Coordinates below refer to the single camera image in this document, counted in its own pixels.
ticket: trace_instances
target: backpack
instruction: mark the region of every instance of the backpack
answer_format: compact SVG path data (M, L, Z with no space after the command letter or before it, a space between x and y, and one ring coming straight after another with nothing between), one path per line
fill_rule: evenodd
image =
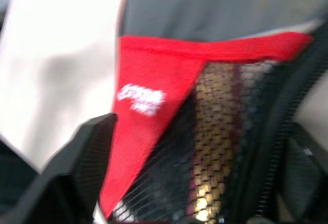
M105 216L280 221L293 117L326 70L325 17L275 13L279 0L125 1Z

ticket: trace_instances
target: red trim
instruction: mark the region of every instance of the red trim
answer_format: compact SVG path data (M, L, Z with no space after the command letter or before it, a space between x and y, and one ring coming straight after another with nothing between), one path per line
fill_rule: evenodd
M263 59L289 61L311 39L302 33L280 33L214 43L121 37L118 86L113 109L118 114L118 122L100 196L105 216L110 216L138 176L207 62L246 64ZM118 100L118 91L126 86L130 88L129 92L125 92L125 98ZM156 91L165 94L163 103L153 116L147 116L143 108L152 107L148 99L159 100L159 92Z
M123 36L122 48L180 55L199 60L219 60L239 64L255 63L263 59L292 60L295 52L307 45L311 37L296 32L279 33L264 37L198 43L176 39L146 36Z

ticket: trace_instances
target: white logo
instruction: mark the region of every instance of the white logo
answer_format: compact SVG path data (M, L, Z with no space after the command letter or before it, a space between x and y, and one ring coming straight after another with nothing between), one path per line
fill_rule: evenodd
M122 87L117 95L118 100L132 99L130 109L147 116L153 116L164 101L165 94L160 90L152 90L133 84Z

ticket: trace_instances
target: white wall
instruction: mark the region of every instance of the white wall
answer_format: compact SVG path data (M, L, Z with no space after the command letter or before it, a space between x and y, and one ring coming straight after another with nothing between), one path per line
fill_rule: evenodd
M0 42L0 134L37 170L79 124L111 110L118 4L11 2Z

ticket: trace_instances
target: black mesh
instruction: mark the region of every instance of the black mesh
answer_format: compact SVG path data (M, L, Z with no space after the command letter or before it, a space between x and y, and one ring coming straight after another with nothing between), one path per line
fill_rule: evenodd
M113 219L177 222L194 216L215 223L219 213L228 213L236 162L248 143L241 135L256 122L264 83L280 68L273 61L208 64Z

